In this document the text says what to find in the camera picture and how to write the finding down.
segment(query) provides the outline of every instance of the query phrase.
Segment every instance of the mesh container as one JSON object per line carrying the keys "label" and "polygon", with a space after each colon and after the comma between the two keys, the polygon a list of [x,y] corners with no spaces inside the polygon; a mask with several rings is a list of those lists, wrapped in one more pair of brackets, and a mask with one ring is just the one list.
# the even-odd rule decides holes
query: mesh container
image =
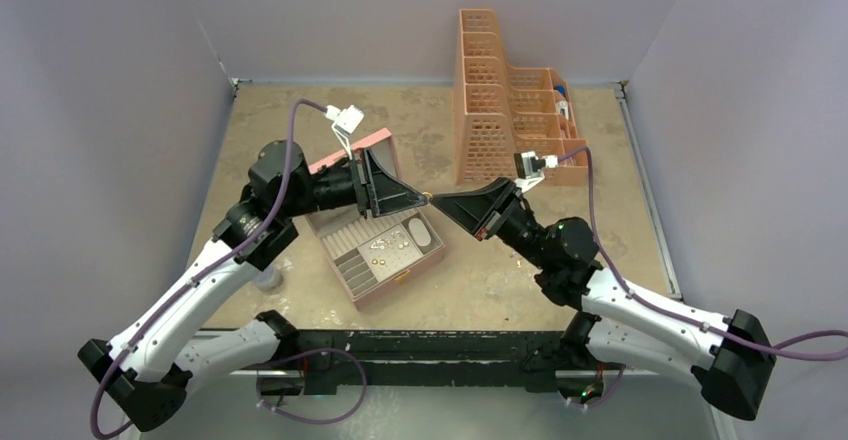
{"label": "mesh container", "polygon": [[509,86],[522,90],[551,90],[551,72],[547,68],[507,68]]}
{"label": "mesh container", "polygon": [[[585,145],[579,139],[565,82],[550,68],[509,65],[500,26],[491,10],[461,10],[454,85],[456,182],[515,178],[513,154],[561,156]],[[565,88],[565,96],[554,87]],[[568,118],[557,111],[567,100]],[[545,170],[543,185],[586,181],[585,155]]]}
{"label": "mesh container", "polygon": [[510,90],[509,105],[517,112],[556,113],[551,90]]}
{"label": "mesh container", "polygon": [[466,57],[499,58],[500,37],[494,33],[462,33],[462,54]]}
{"label": "mesh container", "polygon": [[498,16],[492,10],[463,9],[459,11],[459,18],[460,29],[463,32],[501,34],[501,27],[498,25]]}

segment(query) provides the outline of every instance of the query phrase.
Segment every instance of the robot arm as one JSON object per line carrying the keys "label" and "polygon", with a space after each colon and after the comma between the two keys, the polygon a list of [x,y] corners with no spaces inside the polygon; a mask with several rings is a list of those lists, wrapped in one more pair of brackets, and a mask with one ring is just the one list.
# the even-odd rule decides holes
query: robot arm
{"label": "robot arm", "polygon": [[[333,124],[350,133],[344,115]],[[266,145],[248,171],[239,201],[215,227],[195,262],[137,321],[108,342],[89,340],[78,357],[141,431],[168,420],[185,398],[209,380],[248,365],[298,352],[297,330],[276,312],[260,314],[245,327],[215,340],[189,346],[210,316],[246,283],[266,270],[297,238],[292,218],[319,210],[356,205],[362,215],[379,217],[423,206],[427,198],[386,173],[370,149],[351,151],[311,174],[303,151],[292,143],[289,182],[282,206],[259,236],[237,255],[198,279],[245,242],[270,216],[281,189],[286,142]],[[165,309],[154,316],[154,312]],[[140,340],[133,339],[152,318]]]}
{"label": "robot arm", "polygon": [[[619,282],[595,260],[599,246],[581,218],[540,225],[523,194],[544,179],[542,169],[550,163],[533,152],[516,154],[518,181],[499,178],[473,192],[435,195],[430,203],[478,240],[497,236],[541,270],[535,280],[542,293],[578,311],[564,337],[572,354],[668,375],[700,387],[704,399],[719,410],[753,420],[775,357],[713,330],[769,346],[760,322],[741,310],[731,318]],[[633,294],[658,308],[645,306]],[[701,322],[701,327],[663,310]]]}

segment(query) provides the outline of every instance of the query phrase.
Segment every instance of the cable connector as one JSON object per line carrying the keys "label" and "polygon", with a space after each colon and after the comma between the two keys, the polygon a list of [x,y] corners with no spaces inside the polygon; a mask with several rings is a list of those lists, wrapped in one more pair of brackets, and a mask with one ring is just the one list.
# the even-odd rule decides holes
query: cable connector
{"label": "cable connector", "polygon": [[515,169],[518,173],[518,178],[515,184],[521,188],[522,192],[527,192],[536,185],[542,183],[545,179],[543,168],[556,168],[559,165],[559,159],[556,155],[545,155],[537,157],[535,151],[519,152],[514,155]]}
{"label": "cable connector", "polygon": [[557,102],[557,111],[560,115],[565,117],[566,120],[571,120],[570,115],[568,113],[568,102],[565,100],[560,100]]}
{"label": "cable connector", "polygon": [[365,114],[362,113],[362,110],[354,107],[353,105],[345,108],[344,110],[340,110],[332,105],[327,105],[327,113],[325,113],[324,116],[333,121],[333,125],[331,127],[333,134],[339,140],[339,143],[342,144],[342,148],[344,148],[347,156],[353,159],[353,152],[350,149],[350,136],[353,134],[354,130],[356,130],[356,127],[362,123],[362,119],[365,118]]}
{"label": "cable connector", "polygon": [[362,123],[362,119],[365,118],[365,114],[362,113],[362,110],[354,107],[353,105],[345,108],[344,110],[339,110],[332,105],[328,105],[325,116],[333,121],[333,126],[338,127],[348,135],[352,134],[353,131],[356,130],[356,127]]}

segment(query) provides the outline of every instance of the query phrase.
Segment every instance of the pink jewelry box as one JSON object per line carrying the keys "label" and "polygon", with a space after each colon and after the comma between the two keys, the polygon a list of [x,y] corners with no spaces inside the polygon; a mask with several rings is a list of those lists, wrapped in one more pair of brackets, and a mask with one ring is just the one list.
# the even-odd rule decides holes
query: pink jewelry box
{"label": "pink jewelry box", "polygon": [[[380,165],[400,179],[395,143],[387,128],[351,147],[371,147]],[[343,155],[339,150],[313,163],[309,170],[315,173]],[[445,244],[418,208],[366,219],[351,205],[309,214],[306,221],[357,309],[401,288],[445,258]]]}

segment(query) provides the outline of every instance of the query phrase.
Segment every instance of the gray wall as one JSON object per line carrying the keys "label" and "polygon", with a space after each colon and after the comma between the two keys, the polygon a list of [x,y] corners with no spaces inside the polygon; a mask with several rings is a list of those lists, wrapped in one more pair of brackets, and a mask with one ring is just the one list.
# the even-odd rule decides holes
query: gray wall
{"label": "gray wall", "polygon": [[518,66],[630,78],[674,0],[192,0],[230,76],[450,82],[457,10],[494,8]]}
{"label": "gray wall", "polygon": [[[686,300],[773,341],[848,327],[846,5],[678,0],[629,89]],[[848,362],[780,360],[740,436],[845,438],[846,391]]]}
{"label": "gray wall", "polygon": [[0,72],[0,425],[90,438],[76,351],[184,266],[231,94],[187,0],[0,0]]}

